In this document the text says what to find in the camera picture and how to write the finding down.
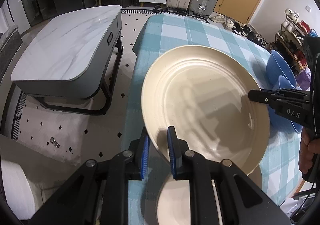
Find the person's right hand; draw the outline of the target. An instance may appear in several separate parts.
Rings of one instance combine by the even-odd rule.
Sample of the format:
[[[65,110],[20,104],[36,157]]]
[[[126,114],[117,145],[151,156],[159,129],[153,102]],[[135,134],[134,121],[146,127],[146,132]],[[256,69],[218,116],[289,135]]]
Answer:
[[[312,167],[312,158],[314,154],[320,153],[320,140],[310,140],[306,128],[302,130],[302,138],[299,149],[299,170],[306,174]]]

